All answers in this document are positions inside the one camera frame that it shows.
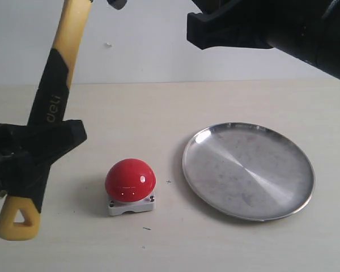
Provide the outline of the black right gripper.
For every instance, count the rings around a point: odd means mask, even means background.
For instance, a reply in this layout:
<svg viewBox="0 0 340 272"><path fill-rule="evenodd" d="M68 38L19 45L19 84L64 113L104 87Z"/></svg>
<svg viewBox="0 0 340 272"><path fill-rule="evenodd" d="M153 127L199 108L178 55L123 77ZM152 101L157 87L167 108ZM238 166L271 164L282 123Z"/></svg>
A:
<svg viewBox="0 0 340 272"><path fill-rule="evenodd" d="M194 1L200 13L189 13L186 39L204 50L213 47L269 49L298 22L322 17L325 1Z"/></svg>

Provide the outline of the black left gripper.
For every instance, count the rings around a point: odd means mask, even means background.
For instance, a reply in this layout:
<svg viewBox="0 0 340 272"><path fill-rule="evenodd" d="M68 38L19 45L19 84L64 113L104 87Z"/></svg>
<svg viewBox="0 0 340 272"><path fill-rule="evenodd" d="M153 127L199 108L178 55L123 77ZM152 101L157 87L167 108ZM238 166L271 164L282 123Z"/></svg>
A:
<svg viewBox="0 0 340 272"><path fill-rule="evenodd" d="M29 198L40 213L50 167L86 139L81 120L0 124L0 198Z"/></svg>

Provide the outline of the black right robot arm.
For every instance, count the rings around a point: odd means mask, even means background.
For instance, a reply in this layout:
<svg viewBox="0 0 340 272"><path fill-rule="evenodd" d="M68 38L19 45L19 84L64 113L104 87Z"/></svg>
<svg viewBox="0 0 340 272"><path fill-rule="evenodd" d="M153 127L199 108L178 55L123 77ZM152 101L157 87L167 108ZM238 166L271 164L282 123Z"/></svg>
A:
<svg viewBox="0 0 340 272"><path fill-rule="evenodd" d="M340 1L196 1L186 38L200 49L277 48L340 79ZM91 1L65 1L57 32L20 137L51 165L86 140L81 121L63 116Z"/></svg>

